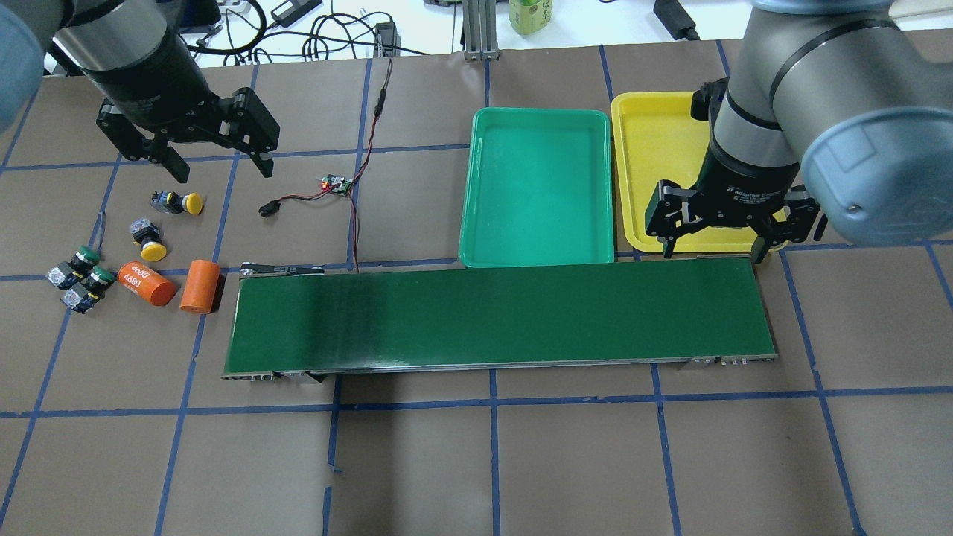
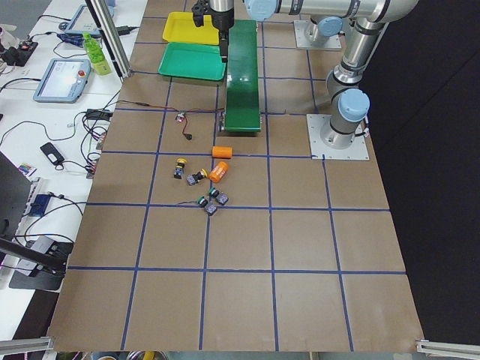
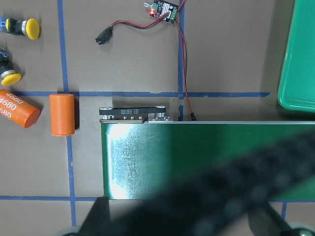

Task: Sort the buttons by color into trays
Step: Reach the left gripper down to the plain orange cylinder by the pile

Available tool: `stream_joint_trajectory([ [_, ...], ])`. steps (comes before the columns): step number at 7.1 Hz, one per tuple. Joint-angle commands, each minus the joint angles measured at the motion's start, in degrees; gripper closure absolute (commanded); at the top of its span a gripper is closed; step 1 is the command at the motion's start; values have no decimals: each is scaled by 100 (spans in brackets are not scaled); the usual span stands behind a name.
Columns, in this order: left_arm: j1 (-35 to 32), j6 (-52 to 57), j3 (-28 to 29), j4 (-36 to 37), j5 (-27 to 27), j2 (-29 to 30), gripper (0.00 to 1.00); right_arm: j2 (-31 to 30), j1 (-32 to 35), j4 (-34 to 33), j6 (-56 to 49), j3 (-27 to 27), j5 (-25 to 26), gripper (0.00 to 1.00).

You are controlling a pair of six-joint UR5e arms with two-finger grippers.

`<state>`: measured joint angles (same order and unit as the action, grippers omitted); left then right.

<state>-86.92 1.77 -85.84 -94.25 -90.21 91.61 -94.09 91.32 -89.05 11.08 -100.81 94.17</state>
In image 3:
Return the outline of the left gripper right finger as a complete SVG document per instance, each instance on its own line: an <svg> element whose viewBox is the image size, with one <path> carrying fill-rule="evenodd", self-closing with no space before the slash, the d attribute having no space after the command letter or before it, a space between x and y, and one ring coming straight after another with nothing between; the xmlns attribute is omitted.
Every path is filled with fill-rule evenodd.
<svg viewBox="0 0 315 236"><path fill-rule="evenodd" d="M248 223L254 236L315 235L315 230L307 225L287 223L269 203L249 211Z"/></svg>

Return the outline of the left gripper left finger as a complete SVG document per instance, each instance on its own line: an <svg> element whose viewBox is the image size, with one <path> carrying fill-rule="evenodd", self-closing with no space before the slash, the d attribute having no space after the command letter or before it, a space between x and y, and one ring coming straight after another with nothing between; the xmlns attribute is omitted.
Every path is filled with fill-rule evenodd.
<svg viewBox="0 0 315 236"><path fill-rule="evenodd" d="M78 232L70 232L64 236L108 236L109 199L98 197Z"/></svg>

